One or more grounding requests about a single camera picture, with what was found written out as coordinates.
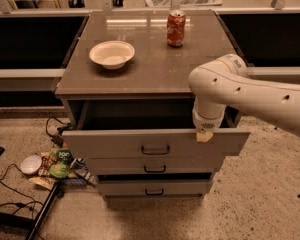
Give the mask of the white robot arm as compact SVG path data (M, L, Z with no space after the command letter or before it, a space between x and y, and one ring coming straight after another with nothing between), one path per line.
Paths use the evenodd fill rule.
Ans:
M237 109L300 137L300 85L251 79L239 56L228 54L191 71L193 123L200 141L221 126L225 109Z

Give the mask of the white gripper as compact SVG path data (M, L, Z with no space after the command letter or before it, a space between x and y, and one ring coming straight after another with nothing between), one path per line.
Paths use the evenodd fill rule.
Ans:
M209 119L199 115L195 109L192 110L192 120L198 129L196 132L196 140L198 142L206 143L213 137L214 133L212 131L221 126L224 112L225 110L222 110L215 118Z

